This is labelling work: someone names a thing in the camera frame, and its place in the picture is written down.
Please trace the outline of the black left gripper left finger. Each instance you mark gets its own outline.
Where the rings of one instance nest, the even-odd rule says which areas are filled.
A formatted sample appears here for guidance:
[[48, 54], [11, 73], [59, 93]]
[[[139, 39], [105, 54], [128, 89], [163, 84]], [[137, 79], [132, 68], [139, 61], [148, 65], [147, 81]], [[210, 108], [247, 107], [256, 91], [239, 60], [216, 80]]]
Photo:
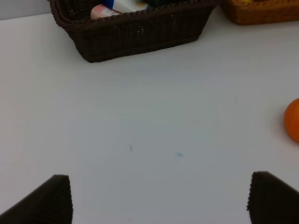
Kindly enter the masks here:
[[53, 175], [0, 215], [2, 224], [71, 224], [73, 204], [70, 179]]

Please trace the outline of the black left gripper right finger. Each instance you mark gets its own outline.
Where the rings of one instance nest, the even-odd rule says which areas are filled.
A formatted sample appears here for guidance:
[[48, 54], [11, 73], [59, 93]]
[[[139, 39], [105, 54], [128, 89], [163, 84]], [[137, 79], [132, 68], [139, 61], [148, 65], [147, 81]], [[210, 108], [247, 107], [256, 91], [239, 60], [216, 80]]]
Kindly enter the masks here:
[[299, 192], [267, 171], [254, 172], [247, 211], [252, 224], [297, 224]]

